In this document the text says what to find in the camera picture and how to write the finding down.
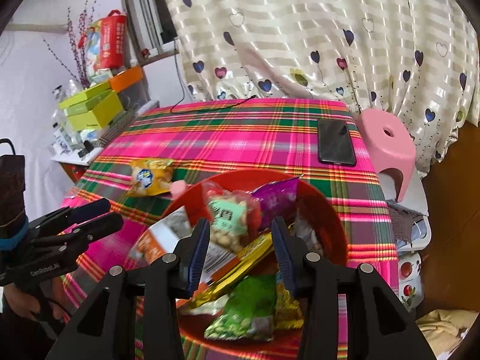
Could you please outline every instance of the heart-patterned curtain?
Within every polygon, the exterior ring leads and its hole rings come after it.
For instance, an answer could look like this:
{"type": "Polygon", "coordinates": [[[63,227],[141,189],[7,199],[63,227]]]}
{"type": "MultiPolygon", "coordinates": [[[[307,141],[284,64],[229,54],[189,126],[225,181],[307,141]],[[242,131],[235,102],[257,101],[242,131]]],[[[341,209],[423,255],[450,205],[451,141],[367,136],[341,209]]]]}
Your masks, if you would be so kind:
{"type": "Polygon", "coordinates": [[[166,0],[198,101],[337,99],[401,118],[427,172],[480,113],[477,36],[455,0],[166,0]]]}

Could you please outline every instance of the human hand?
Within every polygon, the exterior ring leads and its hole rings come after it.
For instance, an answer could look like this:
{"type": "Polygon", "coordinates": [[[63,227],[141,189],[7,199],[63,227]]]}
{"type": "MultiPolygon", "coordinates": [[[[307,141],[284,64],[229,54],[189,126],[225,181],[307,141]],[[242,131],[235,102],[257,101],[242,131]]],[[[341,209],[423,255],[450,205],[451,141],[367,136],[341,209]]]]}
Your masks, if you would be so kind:
{"type": "MultiPolygon", "coordinates": [[[[32,312],[40,312],[40,303],[36,298],[21,291],[13,283],[3,288],[3,294],[15,314],[32,321],[37,320],[32,314],[32,312]]],[[[62,306],[65,305],[65,292],[63,290],[62,280],[59,277],[52,279],[52,299],[62,306]]],[[[50,302],[50,306],[52,307],[53,317],[55,319],[61,319],[65,313],[62,308],[52,302],[50,302]]]]}

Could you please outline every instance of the plaid tablecloth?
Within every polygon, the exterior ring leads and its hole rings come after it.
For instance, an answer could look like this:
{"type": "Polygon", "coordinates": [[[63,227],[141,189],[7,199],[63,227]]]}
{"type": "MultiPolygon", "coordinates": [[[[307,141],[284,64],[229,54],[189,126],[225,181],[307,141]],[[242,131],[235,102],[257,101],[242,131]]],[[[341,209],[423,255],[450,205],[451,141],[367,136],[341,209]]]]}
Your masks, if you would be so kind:
{"type": "MultiPolygon", "coordinates": [[[[236,102],[215,102],[213,107],[236,102]]],[[[170,202],[169,196],[124,197],[131,174],[129,163],[143,157],[174,159],[174,179],[190,184],[215,173],[248,167],[303,175],[337,211],[349,242],[348,265],[356,267],[360,262],[369,262],[398,290],[397,252],[387,205],[362,138],[342,102],[251,99],[233,108],[203,112],[211,107],[206,103],[183,105],[176,107],[175,112],[188,112],[179,115],[171,114],[170,108],[160,108],[136,120],[85,173],[77,185],[78,196],[65,200],[65,204],[80,205],[105,197],[125,220],[120,232],[92,244],[79,258],[79,269],[66,276],[65,290],[75,306],[111,266],[131,267],[127,258],[130,248],[147,227],[160,219],[170,202]],[[319,163],[319,117],[347,122],[357,157],[355,167],[319,163]]],[[[347,351],[344,297],[339,299],[339,309],[341,358],[347,351]]],[[[136,345],[137,356],[142,358],[140,339],[136,345]]],[[[299,342],[286,342],[275,352],[240,355],[283,360],[295,357],[298,345],[299,342]]],[[[184,349],[188,359],[198,359],[206,353],[189,340],[184,340],[184,349]]]]}

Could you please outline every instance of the window sill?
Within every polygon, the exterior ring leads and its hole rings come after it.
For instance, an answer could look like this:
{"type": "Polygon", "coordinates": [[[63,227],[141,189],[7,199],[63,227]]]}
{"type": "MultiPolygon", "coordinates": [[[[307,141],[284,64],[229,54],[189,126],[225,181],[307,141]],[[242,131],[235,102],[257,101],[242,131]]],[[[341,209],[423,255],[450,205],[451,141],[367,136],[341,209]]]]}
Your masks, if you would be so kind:
{"type": "Polygon", "coordinates": [[[175,52],[175,50],[168,50],[168,51],[161,52],[160,54],[158,54],[156,56],[153,56],[151,58],[148,58],[147,60],[139,61],[138,64],[143,67],[143,66],[151,64],[153,62],[157,62],[160,59],[168,58],[169,56],[172,56],[174,54],[178,54],[178,50],[177,50],[177,52],[175,52]]]}

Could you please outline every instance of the pink heart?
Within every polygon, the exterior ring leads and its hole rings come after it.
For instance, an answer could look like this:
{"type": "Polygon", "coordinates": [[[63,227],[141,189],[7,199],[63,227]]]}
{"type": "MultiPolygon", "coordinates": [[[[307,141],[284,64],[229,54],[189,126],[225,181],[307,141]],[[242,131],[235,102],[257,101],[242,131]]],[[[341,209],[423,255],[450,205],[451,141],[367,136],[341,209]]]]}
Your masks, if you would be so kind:
{"type": "Polygon", "coordinates": [[[347,61],[345,61],[345,58],[337,58],[337,65],[344,71],[347,68],[347,61]]]}
{"type": "Polygon", "coordinates": [[[226,67],[216,67],[215,68],[215,75],[219,78],[222,79],[227,75],[227,69],[226,67]]]}

